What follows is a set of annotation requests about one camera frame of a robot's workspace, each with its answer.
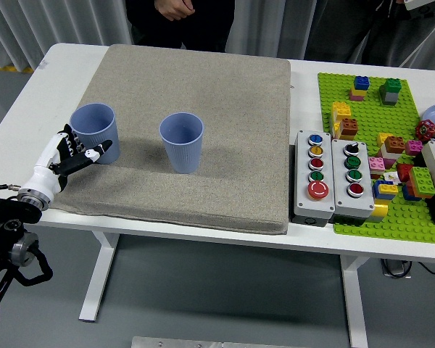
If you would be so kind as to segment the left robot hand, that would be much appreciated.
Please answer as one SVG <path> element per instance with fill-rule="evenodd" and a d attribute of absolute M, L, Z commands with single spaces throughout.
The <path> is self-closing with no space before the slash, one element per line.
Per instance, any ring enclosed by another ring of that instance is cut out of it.
<path fill-rule="evenodd" d="M 94 164 L 112 145 L 113 141 L 108 139 L 97 141 L 88 148 L 66 124 L 46 145 L 33 168 L 32 177 L 20 188 L 17 198 L 46 210 L 54 196 L 64 190 L 69 175 Z"/>

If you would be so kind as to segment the person's right hand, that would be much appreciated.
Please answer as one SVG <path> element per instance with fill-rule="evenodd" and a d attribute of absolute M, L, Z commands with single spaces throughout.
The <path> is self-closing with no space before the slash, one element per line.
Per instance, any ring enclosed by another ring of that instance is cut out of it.
<path fill-rule="evenodd" d="M 195 13 L 192 2 L 187 0 L 155 0 L 154 6 L 169 21 L 182 20 Z"/>

